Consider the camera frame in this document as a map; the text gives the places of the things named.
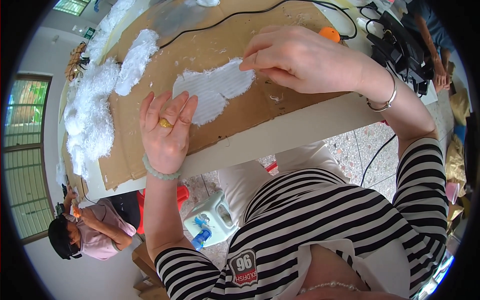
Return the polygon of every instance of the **gold ring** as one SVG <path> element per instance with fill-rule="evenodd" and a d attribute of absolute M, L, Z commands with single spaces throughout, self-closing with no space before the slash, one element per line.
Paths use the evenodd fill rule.
<path fill-rule="evenodd" d="M 160 124 L 160 126 L 165 127 L 165 128 L 172 128 L 173 127 L 173 125 L 165 118 L 160 118 L 160 120 L 158 120 L 158 124 Z"/>

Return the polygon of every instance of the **black hair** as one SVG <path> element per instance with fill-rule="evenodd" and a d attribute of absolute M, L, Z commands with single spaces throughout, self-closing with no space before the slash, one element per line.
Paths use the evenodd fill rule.
<path fill-rule="evenodd" d="M 52 244 L 55 252 L 57 252 L 57 254 L 63 259 L 70 259 L 70 256 L 74 258 L 81 257 L 81 254 L 80 256 L 75 255 L 80 251 L 78 246 L 75 244 L 70 245 L 72 239 L 69 237 L 67 224 L 68 220 L 62 214 L 50 223 L 48 227 L 48 239 L 50 240 L 50 244 Z"/>

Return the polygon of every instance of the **blue bottle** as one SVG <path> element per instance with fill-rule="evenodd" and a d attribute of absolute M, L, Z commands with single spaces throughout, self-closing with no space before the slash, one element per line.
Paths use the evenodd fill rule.
<path fill-rule="evenodd" d="M 205 241 L 212 236 L 212 232 L 207 226 L 202 225 L 202 230 L 193 238 L 192 245 L 197 251 L 204 247 Z"/>

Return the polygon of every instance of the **pearl necklace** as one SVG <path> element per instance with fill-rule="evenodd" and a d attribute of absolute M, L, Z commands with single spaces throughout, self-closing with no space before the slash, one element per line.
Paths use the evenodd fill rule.
<path fill-rule="evenodd" d="M 324 288 L 324 287 L 330 287 L 330 288 L 344 287 L 344 288 L 348 288 L 348 290 L 350 290 L 350 291 L 360 291 L 353 284 L 345 284 L 345 283 L 341 283 L 341 282 L 332 281 L 332 282 L 329 282 L 329 283 L 322 283 L 322 284 L 319 284 L 317 286 L 314 286 L 314 287 L 311 287 L 311 288 L 308 288 L 308 289 L 307 288 L 302 288 L 299 292 L 299 295 L 304 294 L 305 292 L 308 292 L 308 291 L 313 290 L 313 289 Z"/>

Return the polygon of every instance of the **silver bangle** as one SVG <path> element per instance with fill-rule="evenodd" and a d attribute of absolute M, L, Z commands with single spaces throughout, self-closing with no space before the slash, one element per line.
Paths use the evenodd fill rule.
<path fill-rule="evenodd" d="M 147 169 L 148 172 L 150 172 L 153 176 L 163 179 L 163 180 L 173 180 L 175 178 L 178 178 L 180 176 L 180 171 L 177 171 L 173 174 L 163 174 L 155 170 L 150 162 L 148 161 L 148 156 L 147 153 L 144 154 L 144 157 L 142 158 L 142 161 L 144 162 L 145 169 Z"/>
<path fill-rule="evenodd" d="M 395 80 L 395 75 L 389 70 L 389 69 L 386 69 L 390 75 L 392 76 L 392 79 L 393 79 L 393 93 L 392 93 L 392 96 L 390 97 L 390 100 L 387 101 L 387 104 L 385 104 L 384 107 L 382 108 L 379 108 L 379 109 L 375 109 L 372 107 L 372 104 L 370 103 L 370 100 L 367 98 L 367 105 L 368 107 L 370 107 L 371 110 L 373 110 L 374 112 L 381 112 L 381 111 L 384 111 L 386 110 L 387 108 L 391 107 L 392 106 L 392 102 L 393 100 L 395 99 L 395 96 L 396 96 L 396 80 Z"/>

